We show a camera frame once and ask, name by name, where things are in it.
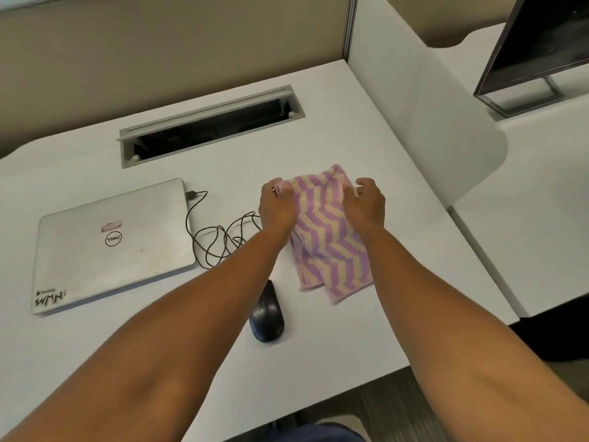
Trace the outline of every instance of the computer mouse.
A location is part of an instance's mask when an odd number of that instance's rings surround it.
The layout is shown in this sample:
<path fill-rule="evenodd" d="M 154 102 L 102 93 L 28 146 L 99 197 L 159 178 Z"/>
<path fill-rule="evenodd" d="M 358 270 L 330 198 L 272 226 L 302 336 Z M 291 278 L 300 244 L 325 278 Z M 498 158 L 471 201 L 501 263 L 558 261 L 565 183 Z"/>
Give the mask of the computer mouse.
<path fill-rule="evenodd" d="M 274 284 L 268 280 L 260 299 L 250 315 L 252 334 L 258 341 L 269 343 L 280 338 L 284 332 L 284 318 L 278 304 Z"/>

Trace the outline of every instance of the zigzag pattern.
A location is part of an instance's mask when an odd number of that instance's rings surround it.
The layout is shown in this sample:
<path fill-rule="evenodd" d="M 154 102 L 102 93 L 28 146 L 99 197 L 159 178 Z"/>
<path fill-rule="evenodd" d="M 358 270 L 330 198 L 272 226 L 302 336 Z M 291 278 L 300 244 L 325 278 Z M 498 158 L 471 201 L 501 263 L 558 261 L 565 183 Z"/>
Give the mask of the zigzag pattern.
<path fill-rule="evenodd" d="M 336 304 L 372 283 L 368 255 L 343 213 L 343 187 L 352 185 L 338 164 L 288 180 L 298 220 L 291 235 L 301 290 L 325 285 Z"/>

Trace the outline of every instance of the red sticker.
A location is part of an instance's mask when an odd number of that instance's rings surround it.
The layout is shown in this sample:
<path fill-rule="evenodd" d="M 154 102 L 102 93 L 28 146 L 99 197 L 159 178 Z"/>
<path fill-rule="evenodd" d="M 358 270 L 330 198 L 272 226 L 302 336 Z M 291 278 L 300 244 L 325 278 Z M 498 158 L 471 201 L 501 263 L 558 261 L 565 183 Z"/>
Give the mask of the red sticker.
<path fill-rule="evenodd" d="M 114 229 L 121 228 L 121 227 L 122 227 L 121 220 L 119 220 L 118 222 L 107 223 L 106 225 L 104 225 L 102 227 L 102 232 L 105 233 L 106 231 L 112 231 Z"/>

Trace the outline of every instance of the person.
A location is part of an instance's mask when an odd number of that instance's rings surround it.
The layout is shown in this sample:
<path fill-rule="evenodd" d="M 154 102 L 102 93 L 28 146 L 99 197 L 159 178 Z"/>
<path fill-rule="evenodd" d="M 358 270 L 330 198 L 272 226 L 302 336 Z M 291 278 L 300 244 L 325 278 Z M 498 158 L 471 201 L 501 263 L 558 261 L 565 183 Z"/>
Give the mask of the person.
<path fill-rule="evenodd" d="M 5 438 L 180 441 L 294 228 L 293 191 L 261 190 L 263 228 L 230 258 L 115 332 Z M 423 267 L 384 228 L 370 178 L 345 188 L 346 217 L 380 303 L 433 411 L 457 441 L 588 441 L 589 407 L 497 318 Z M 278 440 L 356 441 L 306 426 Z"/>

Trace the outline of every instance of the laptop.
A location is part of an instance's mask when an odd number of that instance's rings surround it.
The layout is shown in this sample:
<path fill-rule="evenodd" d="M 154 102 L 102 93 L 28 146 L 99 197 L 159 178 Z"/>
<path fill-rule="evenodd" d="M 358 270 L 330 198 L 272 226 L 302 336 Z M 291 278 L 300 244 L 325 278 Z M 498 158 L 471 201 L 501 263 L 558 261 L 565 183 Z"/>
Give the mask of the laptop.
<path fill-rule="evenodd" d="M 33 314 L 195 264 L 182 179 L 41 217 Z"/>

